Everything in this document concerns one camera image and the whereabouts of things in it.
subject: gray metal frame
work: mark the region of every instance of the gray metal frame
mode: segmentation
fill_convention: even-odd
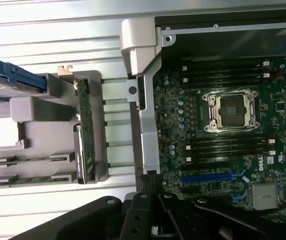
[[[108,178],[108,163],[100,73],[98,71],[80,71],[75,72],[74,76],[79,79],[87,79],[91,86],[90,104],[93,112],[96,156],[95,180],[89,183],[105,181]],[[48,77],[53,80],[51,82],[56,84],[54,89],[57,93],[61,92],[59,94],[61,97],[46,100],[78,108],[79,101],[75,96],[73,85],[50,74],[48,74]],[[10,103],[7,101],[0,102],[0,118],[4,117],[11,117]],[[60,178],[62,173],[64,175],[67,173],[66,176],[69,176],[68,182],[76,183],[73,174],[76,173],[75,156],[74,154],[71,156],[70,153],[74,152],[73,126],[77,123],[79,122],[76,114],[70,121],[29,121],[21,123],[23,126],[22,139],[27,143],[27,147],[25,149],[13,147],[0,149],[0,179],[3,179],[4,176],[18,176],[20,178],[53,176],[54,179]],[[19,160],[28,159],[47,160],[19,163]]]

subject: blue pcie slot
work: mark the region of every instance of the blue pcie slot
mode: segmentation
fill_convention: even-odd
[[[192,183],[204,183],[212,181],[228,181],[236,180],[236,177],[243,176],[245,169],[240,173],[213,173],[213,174],[202,174],[197,176],[181,176],[180,181],[183,184],[192,184]]]
[[[26,84],[44,91],[47,89],[45,78],[26,71],[25,69],[9,62],[0,61],[0,77],[7,79],[7,81],[12,84]]]

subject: screw hole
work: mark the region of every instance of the screw hole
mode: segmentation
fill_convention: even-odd
[[[137,92],[137,88],[135,88],[134,86],[131,86],[129,89],[128,89],[128,92],[130,94],[135,94]]]
[[[137,233],[139,233],[139,228],[132,228],[132,233],[133,234],[137,234]]]

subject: memory slot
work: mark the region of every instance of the memory slot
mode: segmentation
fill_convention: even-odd
[[[257,148],[257,147],[267,147],[268,143],[264,142],[251,142],[249,145],[249,142],[242,142],[242,143],[215,143],[211,145],[196,145],[196,144],[191,144],[191,150],[188,151],[212,151],[213,149],[222,149],[222,150],[228,150],[228,149],[233,149],[233,148],[239,148],[239,149],[248,149],[248,148]]]
[[[207,143],[214,143],[214,142],[251,142],[251,141],[259,141],[259,140],[268,140],[269,136],[267,134],[246,134],[242,136],[235,136],[235,135],[230,135],[230,136],[218,136],[218,137],[200,137],[200,138],[193,138],[190,140],[191,143],[195,144],[207,144]]]
[[[228,157],[228,156],[239,156],[239,155],[252,155],[252,154],[262,154],[267,153],[268,150],[265,148],[253,148],[253,149],[234,149],[230,151],[213,151],[213,152],[195,152],[187,155],[191,157],[191,160],[204,159],[204,158],[216,158],[216,157]]]

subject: green circuit board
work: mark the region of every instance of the green circuit board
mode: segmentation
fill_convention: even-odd
[[[164,67],[154,101],[167,191],[286,222],[286,58]]]
[[[82,79],[75,80],[74,86],[79,99],[79,121],[81,122],[74,128],[77,179],[79,184],[86,184],[93,177],[95,162],[90,87],[87,81]]]

